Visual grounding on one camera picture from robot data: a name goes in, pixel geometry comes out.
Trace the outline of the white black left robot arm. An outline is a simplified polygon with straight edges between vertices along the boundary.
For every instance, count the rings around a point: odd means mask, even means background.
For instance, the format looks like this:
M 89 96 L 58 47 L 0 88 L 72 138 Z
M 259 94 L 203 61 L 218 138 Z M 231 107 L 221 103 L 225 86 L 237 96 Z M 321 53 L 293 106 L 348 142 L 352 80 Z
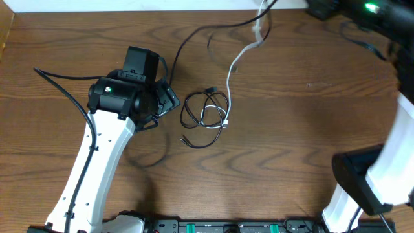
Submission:
M 139 132 L 179 104 L 165 79 L 99 77 L 92 84 L 80 150 L 64 191 L 43 226 L 28 232 L 145 232 L 150 226 L 129 212 L 104 221 L 107 194 L 120 157 Z

